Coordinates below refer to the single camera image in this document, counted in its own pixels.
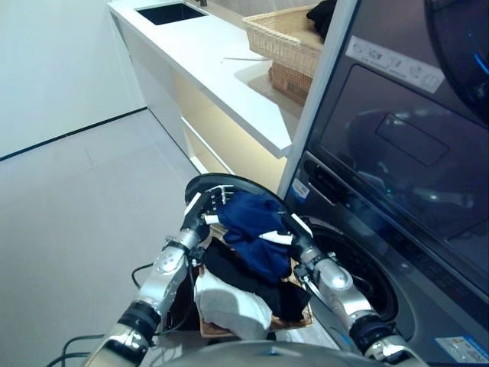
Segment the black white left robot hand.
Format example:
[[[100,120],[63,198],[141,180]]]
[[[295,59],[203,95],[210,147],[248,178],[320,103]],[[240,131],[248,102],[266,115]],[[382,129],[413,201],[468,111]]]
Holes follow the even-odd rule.
[[[196,193],[184,210],[182,228],[197,231],[200,226],[220,224],[218,208],[232,195],[231,185],[217,185]]]

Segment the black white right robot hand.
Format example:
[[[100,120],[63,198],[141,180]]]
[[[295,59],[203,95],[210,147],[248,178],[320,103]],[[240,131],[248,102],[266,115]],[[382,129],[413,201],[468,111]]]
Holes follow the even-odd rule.
[[[313,247],[312,230],[295,213],[280,213],[280,220],[285,227],[282,234],[274,230],[260,234],[258,238],[278,245],[291,246],[298,252],[304,252]]]

